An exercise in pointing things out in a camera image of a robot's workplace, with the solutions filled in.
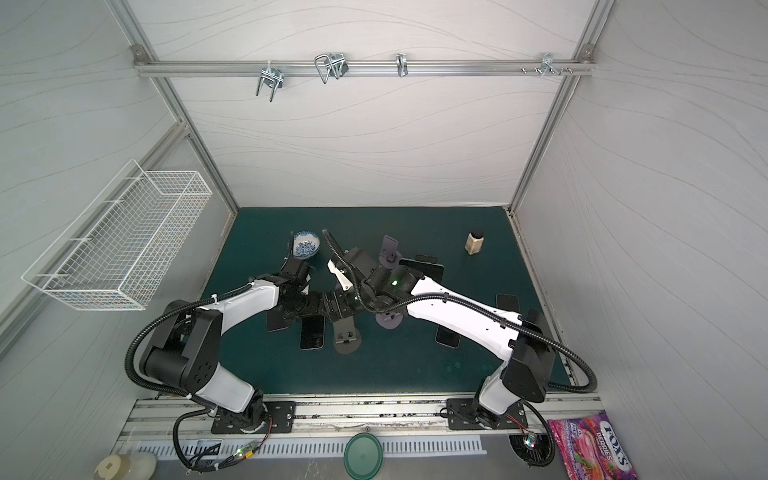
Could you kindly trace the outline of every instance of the white container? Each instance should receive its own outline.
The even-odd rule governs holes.
[[[94,472],[94,480],[149,480],[157,467],[151,453],[109,455]]]
[[[483,231],[479,228],[475,228],[469,233],[469,236],[467,237],[467,243],[464,245],[464,248],[467,250],[467,253],[474,255],[480,251],[480,248],[482,247],[482,241]]]

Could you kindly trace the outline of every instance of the green lid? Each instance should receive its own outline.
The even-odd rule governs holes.
[[[370,433],[359,433],[344,450],[344,468],[355,480],[370,480],[382,467],[384,454],[379,440]]]

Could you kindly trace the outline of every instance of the vent grille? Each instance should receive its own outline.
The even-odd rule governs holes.
[[[350,437],[327,437],[306,439],[270,439],[253,458],[341,458]],[[485,455],[480,435],[408,435],[381,436],[384,456],[402,457],[440,457],[452,455]],[[220,440],[187,440],[181,446],[186,456],[192,456],[215,445]],[[219,458],[226,458],[248,439],[222,440]],[[144,440],[118,442],[114,453],[148,452],[158,460],[175,460],[173,443],[170,440]]]

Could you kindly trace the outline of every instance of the pink candy bag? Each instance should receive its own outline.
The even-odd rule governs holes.
[[[571,480],[637,480],[608,415],[549,420]]]

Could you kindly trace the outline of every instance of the white wire basket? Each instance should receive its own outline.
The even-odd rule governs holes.
[[[196,171],[135,161],[100,196],[110,186],[116,197],[91,202],[22,279],[77,310],[144,310],[211,191]]]

